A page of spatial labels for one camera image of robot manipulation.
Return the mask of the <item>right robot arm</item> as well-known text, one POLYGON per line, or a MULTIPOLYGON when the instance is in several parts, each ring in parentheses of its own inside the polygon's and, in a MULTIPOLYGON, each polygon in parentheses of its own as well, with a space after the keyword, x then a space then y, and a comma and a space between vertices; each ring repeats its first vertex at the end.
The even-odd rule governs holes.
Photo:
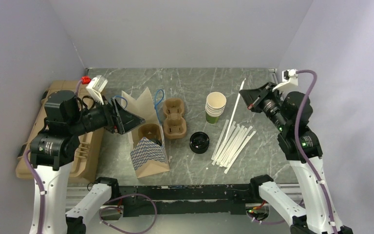
POLYGON ((308 127, 313 112, 309 97, 292 91, 281 99, 275 84, 241 90, 247 108, 264 113, 278 130, 277 140, 293 169, 304 205, 297 204, 279 189, 268 175, 250 180, 249 197, 266 201, 288 224, 293 234, 351 234, 333 206, 323 170, 323 152, 317 135, 308 127))

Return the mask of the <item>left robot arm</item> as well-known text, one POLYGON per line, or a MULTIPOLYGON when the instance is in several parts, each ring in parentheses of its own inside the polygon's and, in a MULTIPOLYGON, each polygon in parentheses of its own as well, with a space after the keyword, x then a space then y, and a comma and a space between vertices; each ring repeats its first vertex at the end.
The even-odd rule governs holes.
POLYGON ((44 109, 44 127, 23 155, 35 181, 30 233, 84 234, 99 208, 105 203, 117 203, 121 192, 117 179, 100 177, 87 195, 66 211, 68 181, 79 137, 100 129, 123 135, 145 120, 124 109, 114 98, 88 109, 71 90, 50 94, 44 109))

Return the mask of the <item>single straw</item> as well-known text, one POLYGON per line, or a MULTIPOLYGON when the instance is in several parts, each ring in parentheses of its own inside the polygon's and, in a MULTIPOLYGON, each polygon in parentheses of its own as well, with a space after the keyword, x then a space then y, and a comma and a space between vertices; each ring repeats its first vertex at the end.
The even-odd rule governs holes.
POLYGON ((236 113, 236 110, 237 110, 237 106, 238 106, 238 103, 239 103, 239 100, 241 98, 241 94, 240 94, 240 90, 243 89, 244 87, 244 84, 245 84, 245 81, 246 81, 246 78, 243 79, 241 85, 240 85, 240 88, 238 90, 238 94, 237 94, 237 98, 236 98, 236 101, 235 101, 235 105, 234 105, 234 108, 233 108, 233 111, 232 111, 232 114, 231 114, 231 117, 230 117, 230 120, 228 122, 228 125, 227 125, 227 129, 225 131, 225 136, 223 138, 223 141, 222 143, 225 143, 227 141, 227 138, 228 138, 228 133, 230 131, 230 128, 231 128, 231 125, 232 125, 232 122, 233 122, 233 119, 234 119, 234 116, 235 116, 235 113, 236 113))

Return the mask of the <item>patterned paper bag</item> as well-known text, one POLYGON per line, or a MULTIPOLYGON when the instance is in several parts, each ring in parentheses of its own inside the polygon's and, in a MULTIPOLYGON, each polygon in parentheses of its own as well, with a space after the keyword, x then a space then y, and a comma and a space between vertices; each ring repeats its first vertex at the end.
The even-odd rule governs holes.
POLYGON ((160 126, 162 146, 151 142, 145 137, 141 140, 139 139, 138 129, 142 125, 129 132, 130 158, 136 177, 143 178, 168 172, 170 167, 165 149, 164 133, 159 123, 149 88, 146 88, 138 98, 133 98, 124 91, 113 98, 116 98, 126 110, 144 118, 144 124, 153 123, 160 126))

